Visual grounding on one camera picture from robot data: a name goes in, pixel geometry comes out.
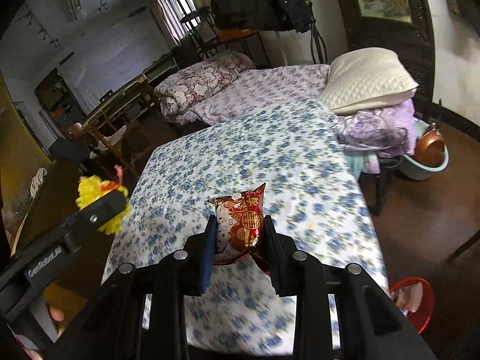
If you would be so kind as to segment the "person left hand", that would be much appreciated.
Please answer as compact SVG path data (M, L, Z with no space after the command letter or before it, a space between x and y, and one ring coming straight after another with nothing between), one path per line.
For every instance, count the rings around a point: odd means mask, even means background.
M55 320L56 322L63 322L64 321L64 311L61 309L58 309L54 306L48 306L49 310L49 315L52 317L52 320Z

